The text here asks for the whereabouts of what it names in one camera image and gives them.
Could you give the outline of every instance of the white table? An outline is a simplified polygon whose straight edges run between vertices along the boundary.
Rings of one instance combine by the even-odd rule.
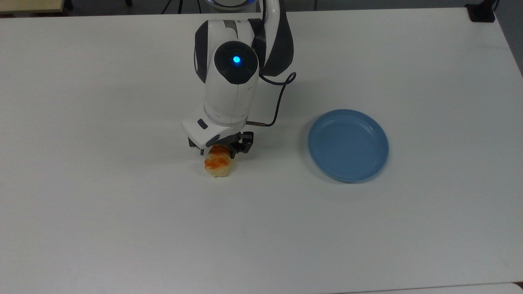
[[[204,95],[192,39],[213,17],[0,19],[0,292],[523,280],[523,79],[497,22],[464,8],[289,13],[298,77],[278,121],[246,128],[251,151],[211,178],[179,124]],[[268,121],[278,92],[260,83],[250,118]],[[364,184],[308,154],[309,126],[337,108],[388,135]]]

